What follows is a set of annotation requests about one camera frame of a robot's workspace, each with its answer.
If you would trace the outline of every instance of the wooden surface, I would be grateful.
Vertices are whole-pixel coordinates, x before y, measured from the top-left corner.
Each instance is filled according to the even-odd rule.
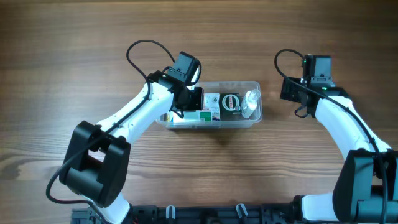
[[[168,131],[153,124],[131,151],[133,205],[289,202],[333,190],[342,156],[315,119],[279,99],[283,48],[333,57],[333,78],[380,138],[398,146],[396,1],[2,1],[0,4],[0,223],[68,223],[45,197],[73,128],[96,123],[142,88],[125,59],[139,39],[183,50],[202,81],[255,80],[264,118],[251,129]],[[131,57],[149,73],[170,65],[158,46]],[[301,76],[299,59],[280,67]],[[53,194],[76,198],[56,183]]]

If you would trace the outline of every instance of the clear bottle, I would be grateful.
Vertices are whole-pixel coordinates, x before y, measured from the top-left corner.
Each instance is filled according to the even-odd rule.
[[[248,91],[242,100],[242,116],[249,118],[257,108],[257,101],[261,96],[261,92],[258,90]]]

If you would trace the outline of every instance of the black cable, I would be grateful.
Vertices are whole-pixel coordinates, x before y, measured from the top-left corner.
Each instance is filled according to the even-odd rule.
[[[303,85],[300,85],[299,83],[294,82],[293,80],[291,80],[288,76],[286,76],[278,67],[278,63],[277,63],[277,59],[278,56],[283,53],[283,52],[292,52],[297,54],[298,56],[300,56],[302,58],[302,60],[304,59],[304,56],[302,54],[300,54],[300,52],[296,51],[296,50],[292,50],[292,49],[283,49],[280,50],[276,55],[275,55],[275,59],[274,59],[274,64],[275,64],[275,68],[276,70],[279,72],[280,75],[282,75],[282,77],[284,79],[286,79],[287,81],[293,83],[294,85],[299,86],[300,88],[313,93],[317,96],[319,96],[320,98],[323,99],[327,99],[329,101],[331,101],[332,103],[336,104],[337,106],[343,108],[349,115],[351,115],[355,121],[359,124],[359,126],[362,128],[363,132],[365,133],[366,137],[369,139],[369,143],[373,146],[374,148],[374,152],[376,153],[376,158],[377,158],[377,162],[379,164],[380,167],[380,171],[381,171],[381,175],[382,175],[382,187],[383,187],[383,205],[382,205],[382,212],[381,212],[381,220],[380,223],[384,224],[386,222],[386,210],[387,210],[387,199],[388,199],[388,189],[387,189],[387,174],[386,174],[386,168],[384,167],[383,161],[382,161],[382,157],[380,154],[380,150],[377,147],[377,144],[374,140],[374,137],[372,137],[369,133],[369,131],[366,129],[365,125],[362,123],[362,121],[347,107],[342,105],[341,103],[337,102],[336,100],[323,95],[321,93],[318,93],[316,91],[313,91]]]
[[[166,66],[166,67],[163,69],[162,73],[166,72],[166,70],[168,70],[169,68],[171,68],[171,66]]]
[[[173,111],[177,116],[179,116],[181,119],[184,118],[184,111],[181,110],[181,114],[179,114],[176,110],[171,110]]]
[[[302,110],[302,109],[304,109],[304,108],[306,108],[306,106],[301,105],[299,108],[297,108],[297,109],[294,111],[294,115],[298,116],[299,118],[306,118],[308,115],[310,115],[309,113],[306,113],[306,114],[303,115],[303,116],[297,114],[297,112],[299,112],[300,110]]]
[[[148,99],[150,96],[150,83],[148,82],[147,76],[145,75],[145,73],[139,68],[137,67],[137,65],[135,65],[131,60],[130,60],[130,50],[137,44],[139,43],[143,43],[143,42],[150,42],[150,43],[154,43],[157,44],[158,46],[162,47],[167,54],[170,56],[170,58],[172,59],[173,62],[175,62],[173,55],[169,52],[169,50],[167,50],[162,44],[154,41],[154,40],[138,40],[135,43],[133,43],[132,45],[130,45],[130,47],[127,49],[126,52],[126,58],[127,61],[144,77],[145,82],[147,83],[147,87],[148,87],[148,92],[146,94],[146,96],[144,97],[144,99],[134,108],[132,109],[130,112],[128,112],[128,114],[126,114],[125,116],[123,116],[118,122],[114,123],[112,125],[111,128],[109,128],[107,131],[104,132],[104,134],[94,140],[92,140],[92,142],[89,142],[88,145],[78,151],[75,155],[71,156],[71,158],[69,158],[67,161],[65,161],[62,166],[54,173],[54,175],[51,177],[51,179],[49,180],[49,183],[47,184],[47,188],[45,189],[45,195],[47,196],[47,198],[54,202],[54,203],[58,203],[58,204],[76,204],[76,203],[86,203],[88,204],[93,210],[94,212],[102,219],[103,222],[108,223],[106,221],[106,219],[104,218],[104,216],[102,215],[102,213],[95,207],[94,203],[89,201],[89,200],[59,200],[54,198],[53,196],[51,196],[51,188],[55,182],[55,180],[57,179],[57,177],[60,175],[61,172],[63,172],[65,169],[69,168],[69,165],[80,155],[83,154],[84,152],[86,152],[87,150],[89,150],[91,147],[93,147],[95,144],[97,144],[100,140],[102,140],[103,138],[105,138],[105,136],[108,136],[107,138],[114,138],[113,136],[109,136],[108,134],[110,132],[112,132],[113,130],[115,130],[117,127],[119,127],[119,125],[121,123],[123,123],[123,121],[125,121],[128,117],[130,117],[133,113],[135,113]]]

